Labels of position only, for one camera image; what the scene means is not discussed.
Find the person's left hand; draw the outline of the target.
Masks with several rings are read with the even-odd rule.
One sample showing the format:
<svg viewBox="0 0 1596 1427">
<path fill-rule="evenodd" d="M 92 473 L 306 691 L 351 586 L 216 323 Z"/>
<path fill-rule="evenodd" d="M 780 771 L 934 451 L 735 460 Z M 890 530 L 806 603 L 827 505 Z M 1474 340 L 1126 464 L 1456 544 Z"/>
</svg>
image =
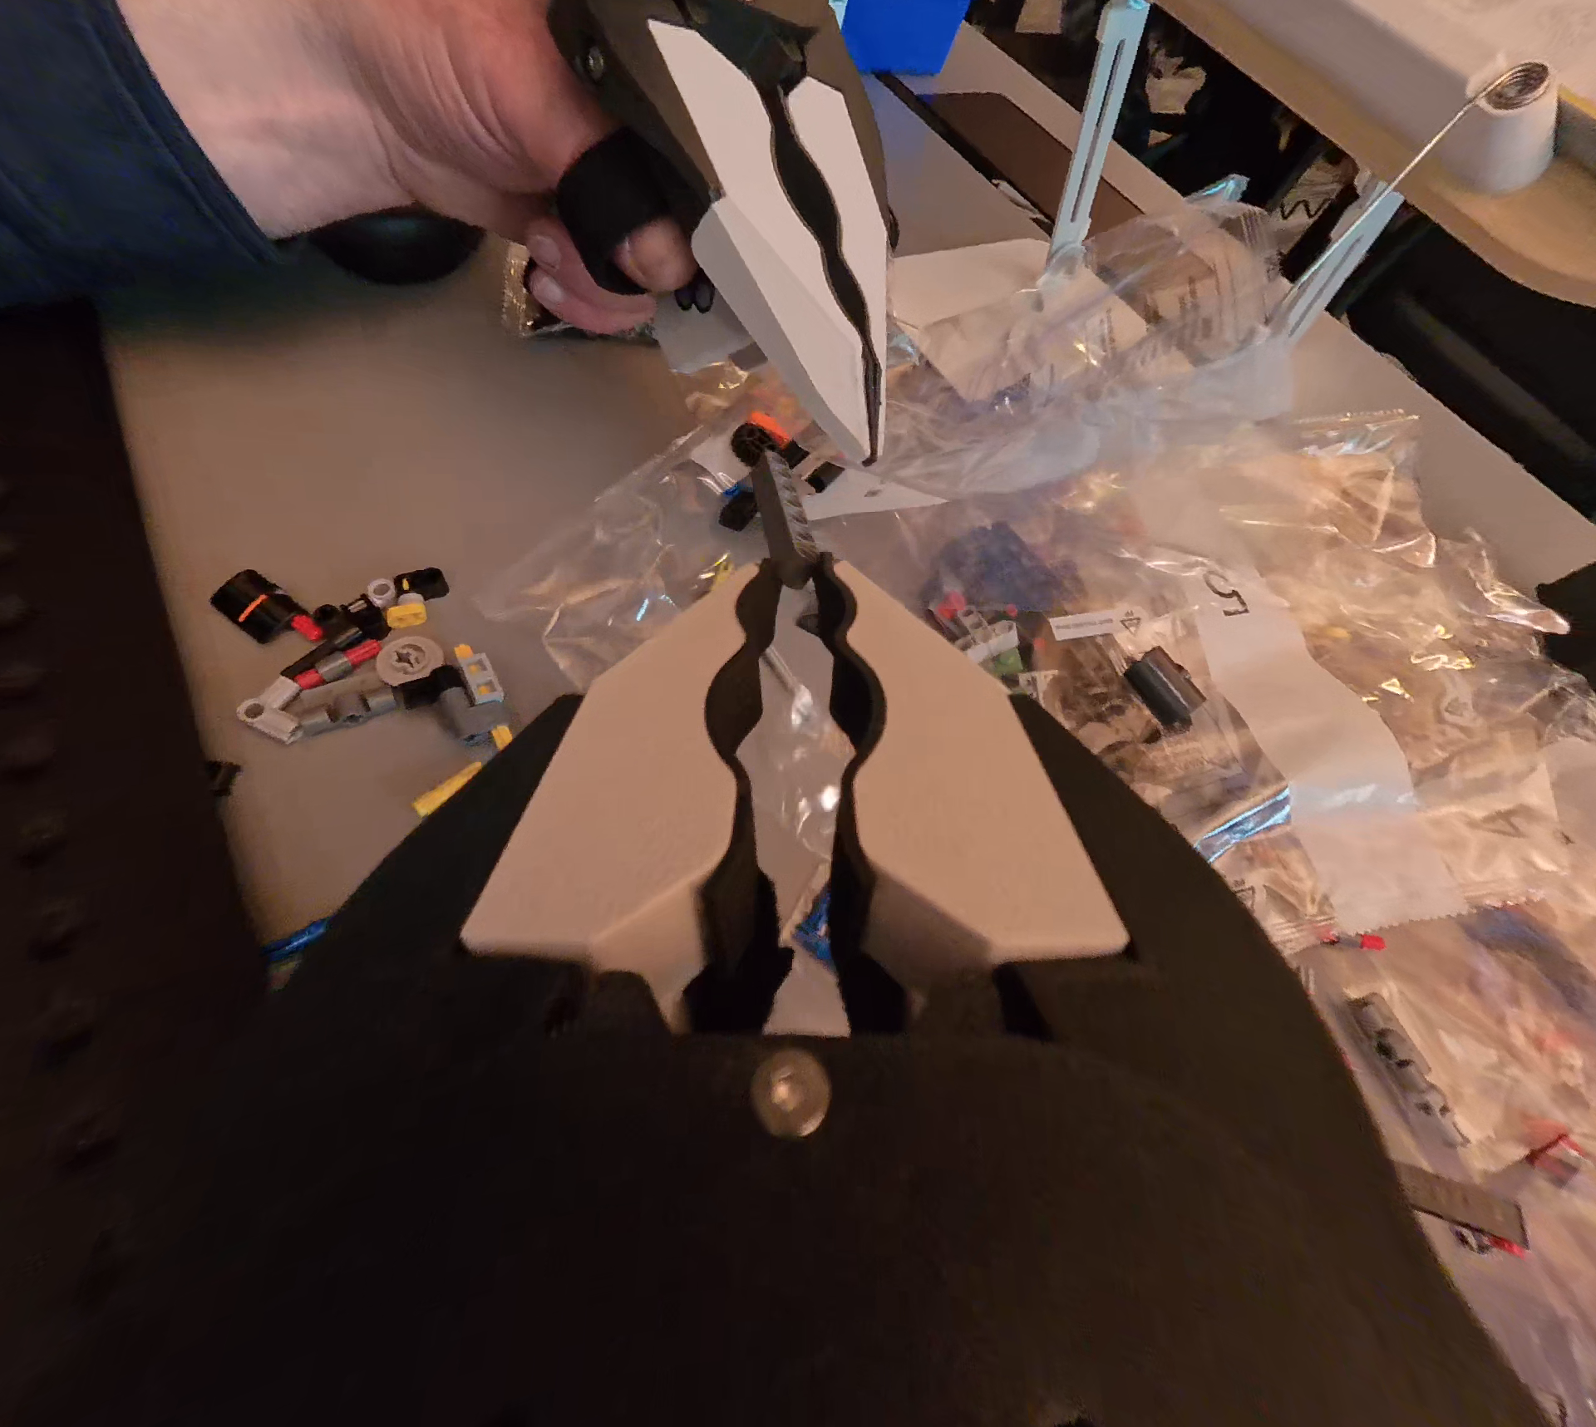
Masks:
<svg viewBox="0 0 1596 1427">
<path fill-rule="evenodd" d="M 550 0 L 115 0 L 176 117 L 270 238 L 418 206 L 531 252 L 538 306 L 590 334 L 650 317 L 694 275 L 670 221 L 594 285 L 554 211 L 615 125 L 563 61 Z"/>
</svg>

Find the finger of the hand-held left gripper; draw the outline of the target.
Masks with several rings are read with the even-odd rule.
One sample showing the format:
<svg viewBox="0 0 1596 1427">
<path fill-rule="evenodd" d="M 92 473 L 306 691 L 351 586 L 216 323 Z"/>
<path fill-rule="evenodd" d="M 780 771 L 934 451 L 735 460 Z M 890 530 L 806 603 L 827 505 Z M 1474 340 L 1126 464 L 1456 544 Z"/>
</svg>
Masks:
<svg viewBox="0 0 1596 1427">
<path fill-rule="evenodd" d="M 830 441 L 859 464 L 862 344 L 837 296 L 827 186 L 787 118 L 780 90 L 760 90 L 685 25 L 648 21 L 717 192 L 689 248 L 735 321 Z"/>
<path fill-rule="evenodd" d="M 787 97 L 787 118 L 808 161 L 818 168 L 830 197 L 834 227 L 827 250 L 837 252 L 837 296 L 862 344 L 862 429 L 859 460 L 875 462 L 885 434 L 887 365 L 887 273 L 890 237 L 867 155 L 854 133 L 848 99 L 816 76 L 806 76 Z"/>
</svg>

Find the black lego panel red stripe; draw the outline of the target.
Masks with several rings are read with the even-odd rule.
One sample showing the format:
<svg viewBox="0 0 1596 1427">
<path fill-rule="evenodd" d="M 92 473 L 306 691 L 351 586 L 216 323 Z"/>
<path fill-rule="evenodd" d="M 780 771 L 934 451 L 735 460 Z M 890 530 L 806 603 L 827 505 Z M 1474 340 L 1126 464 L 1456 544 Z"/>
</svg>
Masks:
<svg viewBox="0 0 1596 1427">
<path fill-rule="evenodd" d="M 283 636 L 296 636 L 308 645 L 320 645 L 326 637 L 308 607 L 277 582 L 250 568 L 224 579 L 209 603 L 254 645 L 270 645 Z"/>
</svg>

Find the white slotted stand leg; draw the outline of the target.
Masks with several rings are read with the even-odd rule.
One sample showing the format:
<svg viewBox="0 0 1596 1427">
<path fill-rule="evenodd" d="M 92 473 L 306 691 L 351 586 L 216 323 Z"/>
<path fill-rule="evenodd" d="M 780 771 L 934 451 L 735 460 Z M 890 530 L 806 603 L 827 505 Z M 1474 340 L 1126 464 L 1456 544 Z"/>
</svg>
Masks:
<svg viewBox="0 0 1596 1427">
<path fill-rule="evenodd" d="M 1401 209 L 1401 190 L 1370 175 L 1342 192 L 1310 233 L 1307 265 L 1291 275 L 1267 336 L 1282 346 L 1302 340 Z"/>
<path fill-rule="evenodd" d="M 1081 128 L 1070 154 L 1068 177 L 1050 237 L 1043 281 L 1065 278 L 1081 265 L 1091 209 L 1104 175 L 1110 143 L 1142 52 L 1149 0 L 1108 0 L 1095 28 Z"/>
</svg>

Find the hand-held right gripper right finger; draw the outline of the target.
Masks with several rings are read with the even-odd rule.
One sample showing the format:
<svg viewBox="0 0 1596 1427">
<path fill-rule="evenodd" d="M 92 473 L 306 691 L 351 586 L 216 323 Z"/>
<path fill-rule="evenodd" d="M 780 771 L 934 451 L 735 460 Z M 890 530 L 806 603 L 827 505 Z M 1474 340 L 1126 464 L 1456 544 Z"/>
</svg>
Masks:
<svg viewBox="0 0 1596 1427">
<path fill-rule="evenodd" d="M 820 558 L 812 593 L 853 749 L 827 881 L 848 1028 L 897 1033 L 914 1002 L 1008 965 L 1120 956 L 1127 929 L 1026 718 L 1068 733 L 853 564 Z"/>
</svg>

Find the grey yellow lego connector assembly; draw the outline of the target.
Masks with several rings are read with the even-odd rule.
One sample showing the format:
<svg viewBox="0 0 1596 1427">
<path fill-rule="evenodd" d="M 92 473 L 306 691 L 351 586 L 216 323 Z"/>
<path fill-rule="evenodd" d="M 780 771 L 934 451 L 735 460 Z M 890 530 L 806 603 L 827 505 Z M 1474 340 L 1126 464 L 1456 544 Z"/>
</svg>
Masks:
<svg viewBox="0 0 1596 1427">
<path fill-rule="evenodd" d="M 490 658 L 458 641 L 437 675 L 437 725 L 473 754 L 502 750 L 513 738 L 513 714 Z"/>
</svg>

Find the person's left forearm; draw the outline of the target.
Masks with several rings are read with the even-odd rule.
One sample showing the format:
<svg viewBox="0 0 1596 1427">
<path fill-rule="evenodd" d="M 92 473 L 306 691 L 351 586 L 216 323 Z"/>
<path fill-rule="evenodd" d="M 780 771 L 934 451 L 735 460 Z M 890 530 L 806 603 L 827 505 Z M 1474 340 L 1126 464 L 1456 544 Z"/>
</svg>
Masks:
<svg viewBox="0 0 1596 1427">
<path fill-rule="evenodd" d="M 1 0 L 1 309 L 281 262 L 115 0 Z"/>
</svg>

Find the pile of clear lego bags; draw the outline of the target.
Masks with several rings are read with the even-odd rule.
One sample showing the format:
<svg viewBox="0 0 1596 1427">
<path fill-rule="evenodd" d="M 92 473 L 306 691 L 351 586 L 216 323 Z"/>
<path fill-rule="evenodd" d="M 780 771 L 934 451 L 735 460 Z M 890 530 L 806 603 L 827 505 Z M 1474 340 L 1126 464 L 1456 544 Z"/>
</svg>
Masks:
<svg viewBox="0 0 1596 1427">
<path fill-rule="evenodd" d="M 1322 933 L 1395 936 L 1490 909 L 1533 916 L 1594 972 L 1594 678 L 1552 658 L 1571 609 L 1515 588 L 1479 535 L 1428 527 L 1424 420 L 1399 409 L 1279 416 L 1140 467 L 934 499 L 874 469 L 821 467 L 818 431 L 799 425 L 776 382 L 711 374 L 740 387 L 692 394 L 708 429 L 618 480 L 480 601 L 489 618 L 535 636 L 570 685 L 589 688 L 753 562 L 760 527 L 750 492 L 731 486 L 731 447 L 760 439 L 754 410 L 771 410 L 769 436 L 808 446 L 818 544 L 949 645 L 927 617 L 929 562 L 952 534 L 987 520 L 1138 527 L 1147 541 L 1241 564 L 1280 592 L 1317 663 L 1403 749 L 1417 824 L 1337 852 L 1275 828 L 1212 860 L 1133 790 L 1227 881 L 1297 972 Z M 1594 1190 L 1533 1209 L 1531 1239 L 1541 1268 L 1531 1291 L 1486 1296 L 1486 1318 L 1550 1368 L 1552 1419 L 1591 1424 Z"/>
</svg>

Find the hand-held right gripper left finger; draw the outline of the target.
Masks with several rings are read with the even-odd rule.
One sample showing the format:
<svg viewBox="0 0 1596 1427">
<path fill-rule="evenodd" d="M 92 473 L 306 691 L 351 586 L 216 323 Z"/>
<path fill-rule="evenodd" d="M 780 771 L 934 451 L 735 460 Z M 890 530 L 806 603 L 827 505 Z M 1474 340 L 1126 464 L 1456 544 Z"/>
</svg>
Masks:
<svg viewBox="0 0 1596 1427">
<path fill-rule="evenodd" d="M 461 938 L 642 978 L 679 1032 L 760 1033 L 793 953 L 760 866 L 740 747 L 783 579 L 745 566 L 594 678 Z"/>
</svg>

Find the black perforated pad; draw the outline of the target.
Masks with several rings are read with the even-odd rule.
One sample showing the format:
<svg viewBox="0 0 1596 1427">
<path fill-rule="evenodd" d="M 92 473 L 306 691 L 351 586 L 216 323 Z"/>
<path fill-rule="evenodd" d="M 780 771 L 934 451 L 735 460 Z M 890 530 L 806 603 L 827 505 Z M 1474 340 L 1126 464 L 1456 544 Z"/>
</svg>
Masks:
<svg viewBox="0 0 1596 1427">
<path fill-rule="evenodd" d="M 171 1109 L 262 987 L 99 321 L 5 314 L 5 1424 L 117 1320 Z"/>
</svg>

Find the large clear bag white label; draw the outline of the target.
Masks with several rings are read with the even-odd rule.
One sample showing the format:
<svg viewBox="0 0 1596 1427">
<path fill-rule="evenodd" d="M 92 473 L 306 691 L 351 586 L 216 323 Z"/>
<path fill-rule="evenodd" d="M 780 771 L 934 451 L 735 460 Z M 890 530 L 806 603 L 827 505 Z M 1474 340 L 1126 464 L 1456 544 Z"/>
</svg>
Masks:
<svg viewBox="0 0 1596 1427">
<path fill-rule="evenodd" d="M 929 562 L 927 617 L 1031 695 L 1216 860 L 1282 828 L 1308 845 L 1383 845 L 1420 821 L 1391 731 L 1307 645 L 1280 592 L 1241 564 L 1138 527 L 987 520 Z M 1154 645 L 1207 692 L 1160 733 L 1120 673 Z"/>
</svg>

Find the clear plastic bag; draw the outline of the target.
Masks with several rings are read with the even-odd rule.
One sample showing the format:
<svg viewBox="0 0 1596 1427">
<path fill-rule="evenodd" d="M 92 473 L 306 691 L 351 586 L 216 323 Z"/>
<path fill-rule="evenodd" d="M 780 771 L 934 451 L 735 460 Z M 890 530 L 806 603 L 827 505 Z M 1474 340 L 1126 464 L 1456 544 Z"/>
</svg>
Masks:
<svg viewBox="0 0 1596 1427">
<path fill-rule="evenodd" d="M 1280 226 L 1198 197 L 1079 250 L 1006 242 L 898 259 L 874 473 L 1009 493 L 1223 441 L 1292 403 Z"/>
</svg>

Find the dark lego beam with holes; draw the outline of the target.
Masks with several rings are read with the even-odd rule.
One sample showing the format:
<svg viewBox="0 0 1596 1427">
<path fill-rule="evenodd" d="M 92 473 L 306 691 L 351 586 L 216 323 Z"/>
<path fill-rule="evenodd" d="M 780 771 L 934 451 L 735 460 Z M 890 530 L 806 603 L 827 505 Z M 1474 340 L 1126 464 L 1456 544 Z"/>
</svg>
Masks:
<svg viewBox="0 0 1596 1427">
<path fill-rule="evenodd" d="M 802 483 L 787 460 L 776 449 L 764 449 L 750 469 L 750 492 L 776 578 L 786 588 L 808 588 L 820 548 L 808 527 Z"/>
</svg>

